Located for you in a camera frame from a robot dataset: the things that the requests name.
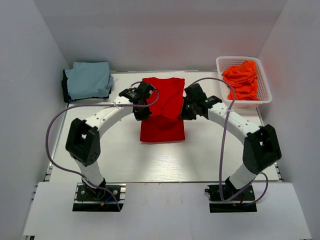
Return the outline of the red t shirt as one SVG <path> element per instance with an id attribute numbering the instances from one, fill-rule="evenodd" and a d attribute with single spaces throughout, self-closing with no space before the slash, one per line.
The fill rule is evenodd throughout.
<path id="1" fill-rule="evenodd" d="M 180 118 L 183 107 L 185 79 L 178 77 L 142 79 L 154 86 L 158 93 L 147 99 L 151 115 L 141 122 L 140 141 L 143 143 L 181 142 L 186 139 L 184 120 Z"/>

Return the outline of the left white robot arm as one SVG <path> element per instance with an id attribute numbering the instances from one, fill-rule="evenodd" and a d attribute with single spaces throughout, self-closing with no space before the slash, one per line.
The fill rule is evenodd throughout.
<path id="1" fill-rule="evenodd" d="M 65 149 L 77 163 L 82 181 L 89 186 L 88 193 L 99 200 L 105 196 L 105 179 L 101 174 L 98 158 L 101 154 L 101 137 L 122 118 L 142 113 L 146 119 L 148 111 L 147 99 L 130 100 L 118 96 L 112 103 L 102 104 L 102 109 L 85 119 L 75 118 L 70 125 Z"/>

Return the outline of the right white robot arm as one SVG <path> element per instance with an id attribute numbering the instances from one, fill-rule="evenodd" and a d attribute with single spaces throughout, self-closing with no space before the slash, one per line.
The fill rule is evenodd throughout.
<path id="1" fill-rule="evenodd" d="M 208 97 L 198 83 L 184 91 L 182 119 L 204 117 L 222 126 L 243 144 L 242 164 L 225 180 L 226 195 L 236 200 L 243 195 L 247 184 L 282 157 L 276 130 L 269 124 L 259 126 L 229 110 L 220 98 Z"/>

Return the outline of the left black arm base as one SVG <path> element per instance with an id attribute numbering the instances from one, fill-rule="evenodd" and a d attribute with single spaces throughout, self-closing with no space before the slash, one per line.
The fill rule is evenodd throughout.
<path id="1" fill-rule="evenodd" d="M 115 196 L 117 203 L 108 191 L 98 190 L 97 194 L 89 190 L 83 183 L 75 189 L 73 212 L 120 212 L 125 203 L 126 184 L 111 183 L 105 186 Z"/>

